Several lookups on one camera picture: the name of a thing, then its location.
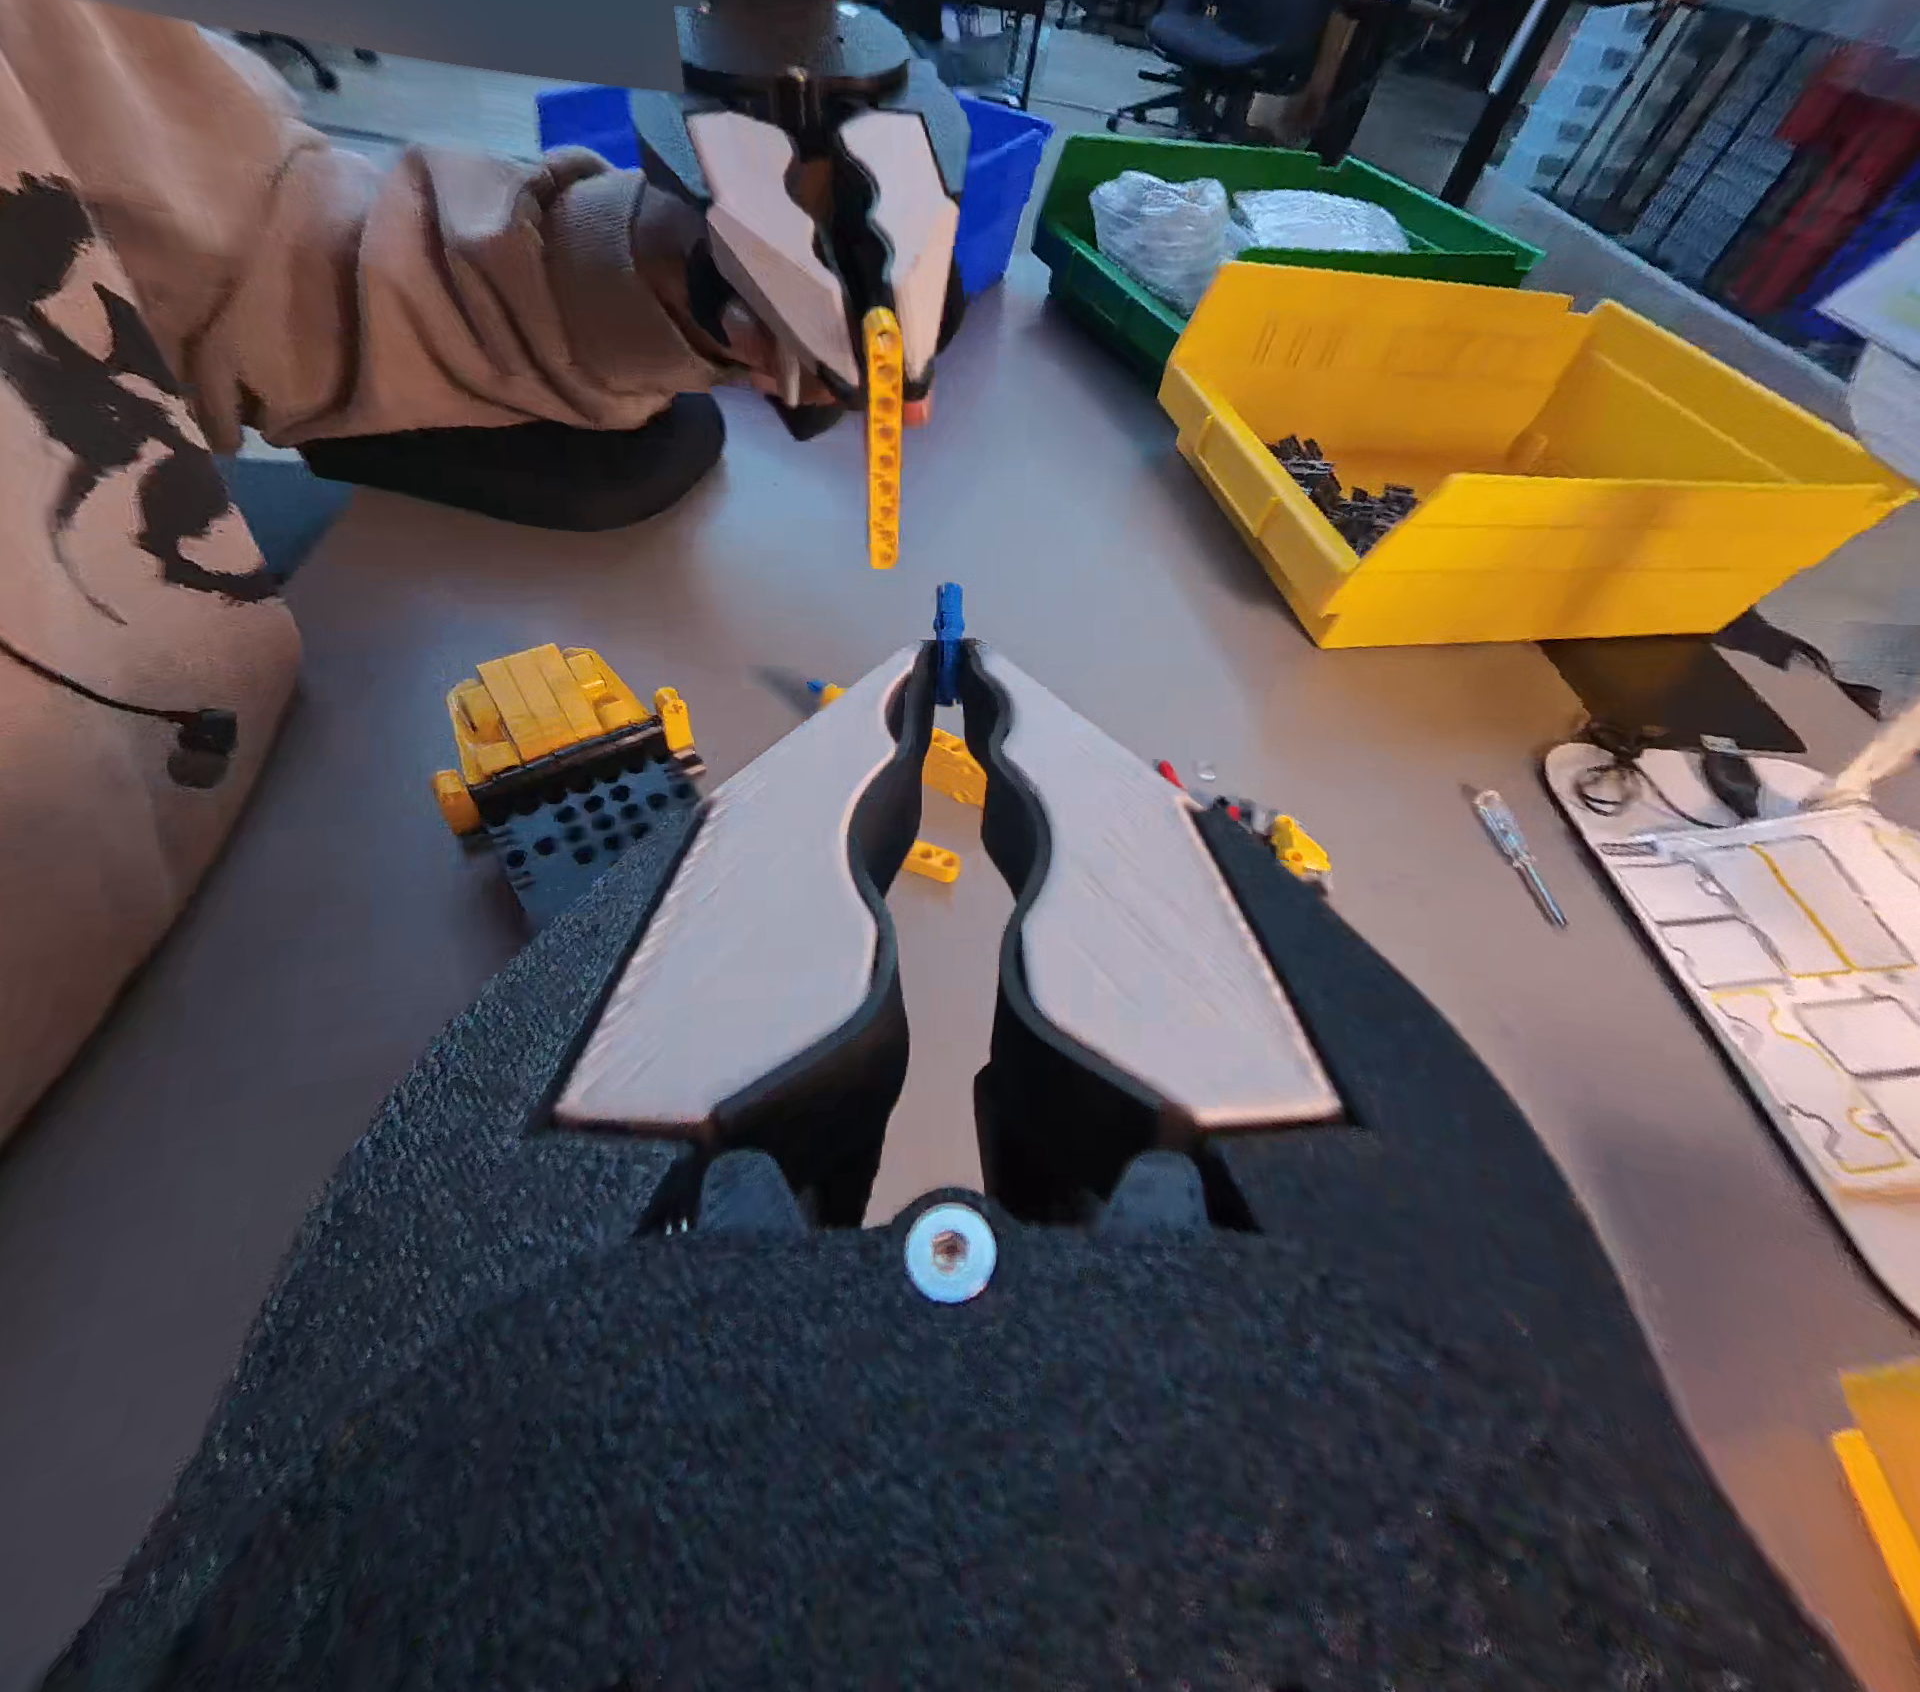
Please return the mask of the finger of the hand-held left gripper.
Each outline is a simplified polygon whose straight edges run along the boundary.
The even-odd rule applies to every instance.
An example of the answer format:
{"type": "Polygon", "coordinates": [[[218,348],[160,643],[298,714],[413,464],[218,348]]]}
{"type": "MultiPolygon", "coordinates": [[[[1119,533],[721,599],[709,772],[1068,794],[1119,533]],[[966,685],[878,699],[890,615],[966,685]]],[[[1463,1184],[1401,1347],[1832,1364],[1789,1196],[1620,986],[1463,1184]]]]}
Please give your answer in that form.
{"type": "Polygon", "coordinates": [[[907,355],[945,341],[961,201],[948,192],[925,116],[858,111],[838,150],[868,182],[864,243],[878,256],[876,304],[889,304],[907,355]]]}
{"type": "Polygon", "coordinates": [[[815,221],[788,189],[796,143],[768,121],[709,106],[687,116],[693,161],[709,189],[709,252],[728,286],[772,336],[776,377],[811,377],[838,399],[864,385],[847,296],[820,252],[815,221]]]}

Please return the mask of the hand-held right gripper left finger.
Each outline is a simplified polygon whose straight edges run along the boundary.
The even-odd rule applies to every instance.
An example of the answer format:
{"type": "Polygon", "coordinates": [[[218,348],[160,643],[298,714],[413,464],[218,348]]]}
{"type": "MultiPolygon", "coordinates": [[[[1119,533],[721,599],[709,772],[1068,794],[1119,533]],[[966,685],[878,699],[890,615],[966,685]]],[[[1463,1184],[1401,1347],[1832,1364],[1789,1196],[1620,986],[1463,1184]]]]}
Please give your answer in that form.
{"type": "Polygon", "coordinates": [[[920,646],[765,749],[709,810],[610,981],[557,1097],[562,1128],[699,1135],[876,986],[884,893],[857,810],[895,759],[889,709],[920,646]]]}

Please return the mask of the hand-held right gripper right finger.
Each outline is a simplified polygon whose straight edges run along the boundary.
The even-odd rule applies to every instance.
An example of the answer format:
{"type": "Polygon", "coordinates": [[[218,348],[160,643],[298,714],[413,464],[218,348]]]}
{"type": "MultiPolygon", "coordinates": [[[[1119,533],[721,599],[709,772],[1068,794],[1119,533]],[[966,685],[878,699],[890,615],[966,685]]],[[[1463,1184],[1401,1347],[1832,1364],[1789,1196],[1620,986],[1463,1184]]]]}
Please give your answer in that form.
{"type": "Polygon", "coordinates": [[[1006,996],[1046,1049],[1189,1128],[1338,1117],[1202,808],[1003,651],[961,657],[979,839],[1011,893],[1006,996]]]}

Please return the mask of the pile of small building parts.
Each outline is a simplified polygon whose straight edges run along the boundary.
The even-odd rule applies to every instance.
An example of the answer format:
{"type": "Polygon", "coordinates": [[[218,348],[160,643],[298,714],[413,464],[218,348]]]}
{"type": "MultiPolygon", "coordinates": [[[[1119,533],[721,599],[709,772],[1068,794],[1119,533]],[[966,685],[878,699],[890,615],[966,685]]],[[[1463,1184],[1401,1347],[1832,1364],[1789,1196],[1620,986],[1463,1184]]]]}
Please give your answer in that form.
{"type": "Polygon", "coordinates": [[[1222,819],[1236,833],[1250,835],[1258,851],[1272,856],[1294,885],[1303,885],[1318,899],[1333,899],[1333,856],[1318,839],[1307,835],[1307,829],[1294,814],[1236,791],[1197,794],[1189,791],[1189,778],[1168,759],[1152,759],[1152,772],[1165,775],[1168,786],[1179,794],[1191,851],[1201,861],[1211,861],[1206,835],[1201,829],[1201,810],[1222,810],[1222,819]]]}

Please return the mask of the long yellow building beam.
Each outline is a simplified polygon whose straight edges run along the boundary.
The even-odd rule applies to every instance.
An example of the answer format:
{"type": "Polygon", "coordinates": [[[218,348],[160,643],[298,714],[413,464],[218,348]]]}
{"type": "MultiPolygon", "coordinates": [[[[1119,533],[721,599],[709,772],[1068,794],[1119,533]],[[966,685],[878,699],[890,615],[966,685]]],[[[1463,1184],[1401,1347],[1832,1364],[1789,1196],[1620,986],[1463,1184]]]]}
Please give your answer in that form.
{"type": "Polygon", "coordinates": [[[864,355],[864,535],[876,573],[901,558],[901,474],[903,474],[903,336],[890,309],[858,320],[864,355]]]}

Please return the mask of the yellow plastic bin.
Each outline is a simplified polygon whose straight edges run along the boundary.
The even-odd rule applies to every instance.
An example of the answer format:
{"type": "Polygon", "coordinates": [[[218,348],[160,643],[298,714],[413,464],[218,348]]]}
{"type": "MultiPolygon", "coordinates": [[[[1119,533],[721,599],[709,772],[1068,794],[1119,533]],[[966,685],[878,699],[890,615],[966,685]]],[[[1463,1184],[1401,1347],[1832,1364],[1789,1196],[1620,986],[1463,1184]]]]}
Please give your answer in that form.
{"type": "Polygon", "coordinates": [[[1832,1434],[1892,1592],[1920,1628],[1920,1359],[1838,1374],[1846,1428],[1832,1434]]]}
{"type": "Polygon", "coordinates": [[[1711,637],[1917,489],[1613,298],[1233,258],[1160,407],[1318,646],[1711,637]],[[1421,509],[1354,556],[1266,445],[1421,509]]]}

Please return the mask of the person's left forearm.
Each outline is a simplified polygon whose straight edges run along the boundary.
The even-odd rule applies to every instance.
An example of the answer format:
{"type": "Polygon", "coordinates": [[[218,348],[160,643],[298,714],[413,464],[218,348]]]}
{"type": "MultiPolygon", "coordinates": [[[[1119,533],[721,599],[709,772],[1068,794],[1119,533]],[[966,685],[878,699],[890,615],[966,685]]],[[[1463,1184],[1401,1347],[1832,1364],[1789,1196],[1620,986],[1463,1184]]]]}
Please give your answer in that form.
{"type": "Polygon", "coordinates": [[[636,430],[724,380],[687,304],[694,212],[567,146],[545,163],[298,143],[187,348],[209,438],[636,430]]]}

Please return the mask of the black desk mat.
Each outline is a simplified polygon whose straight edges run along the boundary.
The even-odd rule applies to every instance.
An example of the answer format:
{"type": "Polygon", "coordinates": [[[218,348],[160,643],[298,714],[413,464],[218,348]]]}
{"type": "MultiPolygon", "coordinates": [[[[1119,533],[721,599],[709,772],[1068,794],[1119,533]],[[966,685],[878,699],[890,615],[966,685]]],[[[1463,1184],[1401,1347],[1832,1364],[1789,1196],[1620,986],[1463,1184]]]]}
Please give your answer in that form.
{"type": "Polygon", "coordinates": [[[1810,667],[1863,714],[1881,719],[1882,697],[1843,680],[1808,639],[1769,624],[1754,608],[1714,637],[1614,637],[1534,643],[1583,709],[1581,740],[1605,749],[1698,749],[1800,754],[1800,731],[1728,662],[1732,651],[1772,671],[1810,667]]]}

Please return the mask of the blue plastic bin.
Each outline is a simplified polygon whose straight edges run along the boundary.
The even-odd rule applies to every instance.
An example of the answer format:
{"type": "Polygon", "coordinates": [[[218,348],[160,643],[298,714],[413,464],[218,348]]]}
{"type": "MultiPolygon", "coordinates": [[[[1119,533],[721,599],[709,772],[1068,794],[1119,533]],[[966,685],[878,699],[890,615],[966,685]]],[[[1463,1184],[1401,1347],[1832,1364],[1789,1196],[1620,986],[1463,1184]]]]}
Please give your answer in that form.
{"type": "MultiPolygon", "coordinates": [[[[970,304],[995,286],[1021,238],[1021,214],[1030,201],[1053,122],[986,94],[957,90],[966,116],[966,169],[957,212],[957,279],[970,304]]],[[[538,146],[588,146],[610,169],[640,169],[627,89],[547,89],[534,90],[538,146]]]]}

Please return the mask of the yellow black toy robot body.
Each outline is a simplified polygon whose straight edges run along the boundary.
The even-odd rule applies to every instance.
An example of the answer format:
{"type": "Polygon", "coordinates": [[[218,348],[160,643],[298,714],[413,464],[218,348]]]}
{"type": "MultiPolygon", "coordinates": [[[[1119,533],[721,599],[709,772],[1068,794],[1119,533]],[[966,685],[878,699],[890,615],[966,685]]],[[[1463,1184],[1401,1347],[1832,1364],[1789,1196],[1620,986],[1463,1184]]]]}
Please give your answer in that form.
{"type": "Polygon", "coordinates": [[[432,799],[488,856],[526,934],[620,864],[673,868],[703,814],[703,754],[673,685],[636,693],[599,651],[534,643],[447,693],[455,764],[432,799]]]}

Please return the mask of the flat clear plastic bag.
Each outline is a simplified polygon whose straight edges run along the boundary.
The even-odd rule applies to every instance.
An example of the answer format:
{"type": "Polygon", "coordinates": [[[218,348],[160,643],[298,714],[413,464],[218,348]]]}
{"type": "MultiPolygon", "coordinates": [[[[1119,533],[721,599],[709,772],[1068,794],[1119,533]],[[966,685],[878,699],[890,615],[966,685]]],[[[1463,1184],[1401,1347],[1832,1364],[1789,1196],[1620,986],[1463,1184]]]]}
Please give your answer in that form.
{"type": "Polygon", "coordinates": [[[1376,201],[1317,189],[1233,192],[1233,224],[1250,252],[1405,256],[1405,224],[1376,201]]]}

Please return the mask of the heap of black building parts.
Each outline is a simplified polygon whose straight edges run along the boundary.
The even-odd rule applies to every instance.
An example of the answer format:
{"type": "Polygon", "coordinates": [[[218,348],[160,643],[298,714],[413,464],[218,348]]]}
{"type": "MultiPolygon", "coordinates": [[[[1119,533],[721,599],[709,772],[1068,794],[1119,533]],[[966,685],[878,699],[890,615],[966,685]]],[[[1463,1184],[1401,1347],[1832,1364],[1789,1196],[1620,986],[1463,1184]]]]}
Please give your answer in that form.
{"type": "Polygon", "coordinates": [[[1354,556],[1376,550],[1381,540],[1421,509],[1421,490],[1406,485],[1389,478],[1385,489],[1359,489],[1338,478],[1334,464],[1317,438],[1288,430],[1284,438],[1266,445],[1266,457],[1354,556]]]}

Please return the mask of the white printed mat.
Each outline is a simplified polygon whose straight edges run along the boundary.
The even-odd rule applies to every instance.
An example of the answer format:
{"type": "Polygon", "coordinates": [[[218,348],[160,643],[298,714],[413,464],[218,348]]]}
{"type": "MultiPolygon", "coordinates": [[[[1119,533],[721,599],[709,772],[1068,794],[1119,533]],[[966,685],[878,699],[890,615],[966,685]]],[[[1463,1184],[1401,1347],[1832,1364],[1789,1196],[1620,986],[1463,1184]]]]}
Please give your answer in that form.
{"type": "Polygon", "coordinates": [[[1736,814],[1694,749],[1552,742],[1539,775],[1668,984],[1882,1296],[1920,1316],[1920,839],[1820,772],[1745,754],[1736,814]]]}

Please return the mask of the person's beige sweatshirt torso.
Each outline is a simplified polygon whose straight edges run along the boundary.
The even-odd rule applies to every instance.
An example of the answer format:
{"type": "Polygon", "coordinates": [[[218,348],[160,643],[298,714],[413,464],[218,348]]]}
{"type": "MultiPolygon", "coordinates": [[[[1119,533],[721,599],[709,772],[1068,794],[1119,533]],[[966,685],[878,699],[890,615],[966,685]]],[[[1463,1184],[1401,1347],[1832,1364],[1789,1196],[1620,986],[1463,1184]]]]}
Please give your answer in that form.
{"type": "Polygon", "coordinates": [[[290,90],[200,25],[5,0],[5,1135],[167,934],[298,667],[214,457],[354,399],[352,252],[290,90]]]}

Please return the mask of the grey drawer rack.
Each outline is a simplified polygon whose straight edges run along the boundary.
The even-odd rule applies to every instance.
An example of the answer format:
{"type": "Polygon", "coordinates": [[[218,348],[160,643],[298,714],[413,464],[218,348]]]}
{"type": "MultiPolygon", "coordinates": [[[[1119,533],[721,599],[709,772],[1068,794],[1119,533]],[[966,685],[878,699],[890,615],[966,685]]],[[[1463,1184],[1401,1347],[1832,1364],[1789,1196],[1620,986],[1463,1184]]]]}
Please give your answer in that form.
{"type": "Polygon", "coordinates": [[[1822,298],[1920,214],[1920,62],[1736,7],[1591,7],[1498,173],[1827,371],[1822,298]]]}

